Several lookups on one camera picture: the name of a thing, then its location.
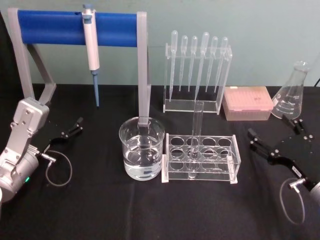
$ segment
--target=transfer pipette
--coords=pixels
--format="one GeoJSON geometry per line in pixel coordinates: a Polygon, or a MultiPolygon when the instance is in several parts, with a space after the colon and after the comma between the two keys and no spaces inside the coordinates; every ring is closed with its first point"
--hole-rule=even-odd
{"type": "Polygon", "coordinates": [[[196,57],[196,51],[197,51],[197,45],[198,45],[198,38],[197,36],[193,36],[191,40],[191,58],[190,58],[190,65],[189,65],[189,76],[188,76],[188,92],[190,92],[190,84],[191,84],[191,78],[192,78],[192,70],[194,68],[194,62],[196,57]]]}
{"type": "Polygon", "coordinates": [[[217,90],[217,84],[218,84],[218,80],[220,78],[220,73],[221,73],[221,69],[222,69],[222,63],[224,61],[224,56],[227,51],[227,45],[228,45],[228,38],[224,37],[222,39],[221,45],[220,45],[220,60],[219,60],[219,65],[218,65],[218,69],[216,71],[216,76],[215,76],[214,93],[216,93],[216,90],[217,90]]]}
{"type": "Polygon", "coordinates": [[[182,78],[184,76],[185,67],[185,57],[188,45],[188,37],[186,35],[182,36],[181,39],[181,61],[180,61],[180,74],[179,74],[179,92],[181,91],[182,78]]]}
{"type": "Polygon", "coordinates": [[[175,77],[175,62],[176,62],[176,53],[178,48],[178,32],[176,30],[171,33],[171,73],[170,73],[170,98],[171,101],[172,92],[174,90],[174,77],[175,77]]]}
{"type": "Polygon", "coordinates": [[[82,12],[82,23],[84,29],[84,39],[88,55],[89,69],[93,77],[95,103],[99,107],[98,71],[99,71],[99,51],[96,28],[96,10],[91,4],[84,4],[85,10],[82,12]]]}
{"type": "Polygon", "coordinates": [[[194,100],[197,99],[199,88],[200,88],[202,68],[204,67],[204,60],[207,52],[208,41],[209,41],[209,33],[204,32],[202,35],[201,46],[200,46],[200,63],[199,63],[198,77],[196,80],[194,100]]]}
{"type": "Polygon", "coordinates": [[[208,90],[208,85],[210,81],[210,76],[211,76],[211,71],[212,71],[212,66],[214,64],[214,60],[216,58],[216,50],[218,46],[218,38],[214,36],[211,41],[211,48],[210,48],[210,61],[209,61],[209,66],[208,66],[208,72],[206,74],[206,86],[205,86],[205,92],[208,90]]]}

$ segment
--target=teal wall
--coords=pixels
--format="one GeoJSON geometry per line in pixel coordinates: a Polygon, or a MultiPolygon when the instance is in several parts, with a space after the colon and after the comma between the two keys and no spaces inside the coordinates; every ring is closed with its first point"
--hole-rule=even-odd
{"type": "MultiPolygon", "coordinates": [[[[7,8],[81,11],[83,0],[1,0],[7,8]]],[[[228,37],[233,60],[227,85],[283,85],[297,60],[313,63],[320,52],[319,0],[91,0],[98,12],[146,11],[150,76],[163,85],[165,44],[172,30],[179,36],[228,37]]],[[[41,45],[41,53],[58,84],[92,84],[84,46],[41,45]]],[[[137,50],[100,47],[100,84],[136,85],[137,50]]],[[[34,83],[41,77],[32,63],[34,83]]],[[[306,86],[320,78],[318,61],[305,80],[306,86]]]]}

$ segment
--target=clear acrylic rack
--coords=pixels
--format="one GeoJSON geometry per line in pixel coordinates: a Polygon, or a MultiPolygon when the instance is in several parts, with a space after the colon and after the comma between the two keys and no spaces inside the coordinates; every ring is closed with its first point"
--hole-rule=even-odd
{"type": "Polygon", "coordinates": [[[199,152],[191,171],[192,135],[166,134],[166,154],[162,158],[162,182],[169,180],[228,181],[236,184],[241,163],[237,139],[232,136],[200,136],[199,152]]]}
{"type": "Polygon", "coordinates": [[[181,46],[172,47],[166,43],[163,92],[164,113],[166,111],[193,112],[195,100],[200,100],[204,102],[204,113],[219,114],[233,57],[231,46],[228,45],[228,39],[224,37],[219,42],[221,42],[220,47],[212,47],[212,45],[206,47],[204,56],[200,46],[197,46],[195,53],[192,54],[191,46],[186,47],[182,52],[181,46]]]}

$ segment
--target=pipette tip box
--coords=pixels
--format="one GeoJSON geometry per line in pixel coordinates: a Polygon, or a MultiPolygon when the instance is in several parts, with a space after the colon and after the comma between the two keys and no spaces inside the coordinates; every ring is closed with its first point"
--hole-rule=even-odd
{"type": "Polygon", "coordinates": [[[228,121],[268,120],[274,108],[265,86],[227,86],[222,105],[228,121]]]}

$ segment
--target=gray cable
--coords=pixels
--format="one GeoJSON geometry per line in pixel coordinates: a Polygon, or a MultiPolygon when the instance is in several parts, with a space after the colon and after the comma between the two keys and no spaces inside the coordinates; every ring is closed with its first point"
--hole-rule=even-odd
{"type": "Polygon", "coordinates": [[[69,176],[69,179],[68,179],[65,183],[56,184],[56,183],[52,182],[52,181],[49,179],[49,177],[48,177],[48,171],[49,171],[49,168],[51,167],[51,164],[49,164],[49,165],[47,166],[46,170],[45,170],[45,178],[47,179],[47,181],[48,181],[51,185],[53,185],[53,186],[55,186],[55,187],[63,187],[63,186],[65,186],[65,185],[67,185],[67,184],[70,182],[71,177],[72,177],[72,165],[71,165],[71,162],[70,162],[69,158],[68,158],[66,155],[64,155],[62,152],[59,152],[59,151],[48,150],[48,151],[46,151],[46,152],[47,152],[47,153],[59,154],[59,155],[65,157],[65,159],[67,160],[67,162],[68,162],[69,165],[70,165],[70,176],[69,176]]]}
{"type": "Polygon", "coordinates": [[[285,181],[282,183],[282,185],[281,185],[281,187],[280,187],[279,197],[280,197],[280,202],[281,202],[282,210],[283,210],[283,213],[284,213],[285,217],[286,217],[292,224],[300,225],[300,224],[303,224],[303,223],[305,222],[305,218],[306,218],[305,205],[304,205],[304,201],[303,201],[303,199],[302,199],[301,194],[300,194],[299,192],[297,192],[297,194],[298,194],[298,196],[299,196],[299,198],[300,198],[301,207],[302,207],[302,220],[301,220],[301,222],[295,222],[295,221],[293,221],[293,220],[289,217],[289,215],[288,215],[288,213],[287,213],[287,211],[286,211],[286,207],[285,207],[285,205],[284,205],[284,200],[283,200],[283,198],[282,198],[283,188],[284,188],[285,184],[286,184],[288,181],[292,181],[292,180],[295,181],[295,180],[297,180],[297,178],[291,177],[291,178],[288,178],[287,180],[285,180],[285,181]]]}

